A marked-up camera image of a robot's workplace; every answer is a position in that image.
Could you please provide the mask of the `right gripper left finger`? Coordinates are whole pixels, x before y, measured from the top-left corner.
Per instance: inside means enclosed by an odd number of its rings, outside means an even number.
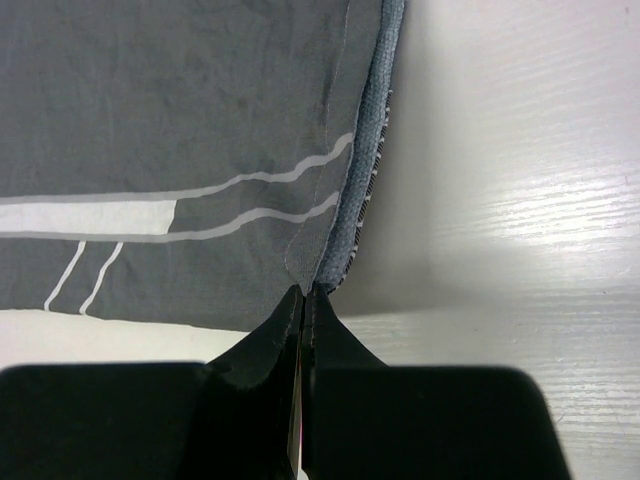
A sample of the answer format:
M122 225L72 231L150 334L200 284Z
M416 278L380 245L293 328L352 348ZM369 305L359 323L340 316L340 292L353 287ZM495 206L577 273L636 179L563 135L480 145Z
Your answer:
M289 289L207 362L22 365L1 373L5 479L293 479L304 297Z

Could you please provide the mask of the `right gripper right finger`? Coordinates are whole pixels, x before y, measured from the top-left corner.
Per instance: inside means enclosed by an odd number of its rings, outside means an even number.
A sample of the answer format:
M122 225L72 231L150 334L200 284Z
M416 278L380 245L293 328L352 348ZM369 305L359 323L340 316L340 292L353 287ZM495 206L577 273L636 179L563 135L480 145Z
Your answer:
M566 479L546 401L499 366L390 366L312 289L302 333L302 468L311 479Z

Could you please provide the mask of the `grey striped cloth napkin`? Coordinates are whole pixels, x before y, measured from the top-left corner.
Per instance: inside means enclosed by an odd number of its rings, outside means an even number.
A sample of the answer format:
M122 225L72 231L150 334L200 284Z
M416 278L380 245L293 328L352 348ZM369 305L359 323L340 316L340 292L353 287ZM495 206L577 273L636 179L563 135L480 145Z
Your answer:
M5 1L1 306L250 331L355 257L401 1Z

